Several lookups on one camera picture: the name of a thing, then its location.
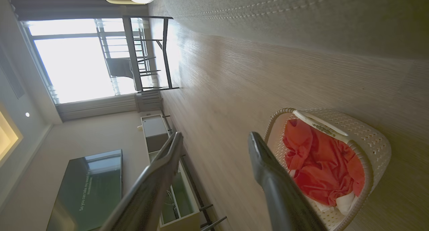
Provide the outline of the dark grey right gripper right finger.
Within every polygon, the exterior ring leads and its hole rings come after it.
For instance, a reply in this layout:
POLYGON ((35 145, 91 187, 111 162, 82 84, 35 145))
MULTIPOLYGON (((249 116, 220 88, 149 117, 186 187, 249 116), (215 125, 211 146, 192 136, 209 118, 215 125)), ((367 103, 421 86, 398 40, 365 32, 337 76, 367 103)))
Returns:
POLYGON ((250 132, 253 176, 261 186, 273 231, 326 231, 327 228, 259 133, 250 132))

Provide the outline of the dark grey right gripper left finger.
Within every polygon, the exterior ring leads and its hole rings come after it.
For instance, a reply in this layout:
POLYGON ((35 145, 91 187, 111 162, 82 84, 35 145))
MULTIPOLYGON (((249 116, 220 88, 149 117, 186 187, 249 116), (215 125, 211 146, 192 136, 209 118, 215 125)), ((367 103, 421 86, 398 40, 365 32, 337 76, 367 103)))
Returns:
POLYGON ((174 133, 102 225, 102 231, 155 231, 178 171, 183 135, 174 133))

